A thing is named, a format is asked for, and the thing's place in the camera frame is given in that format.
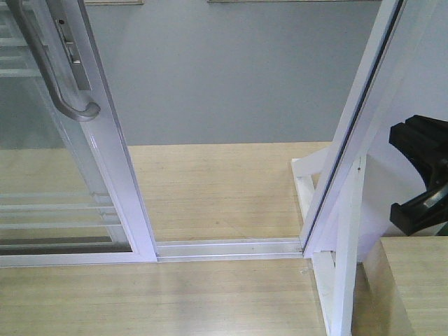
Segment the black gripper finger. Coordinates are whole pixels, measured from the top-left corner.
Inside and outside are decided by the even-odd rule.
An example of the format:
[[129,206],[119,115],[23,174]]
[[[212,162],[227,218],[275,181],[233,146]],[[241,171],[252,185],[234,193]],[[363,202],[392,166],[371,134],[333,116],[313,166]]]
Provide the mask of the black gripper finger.
[[447,182],[447,122],[413,115],[390,128],[388,142],[418,171],[427,190]]
[[405,235],[446,223],[447,187],[428,190],[404,204],[392,204],[390,221]]

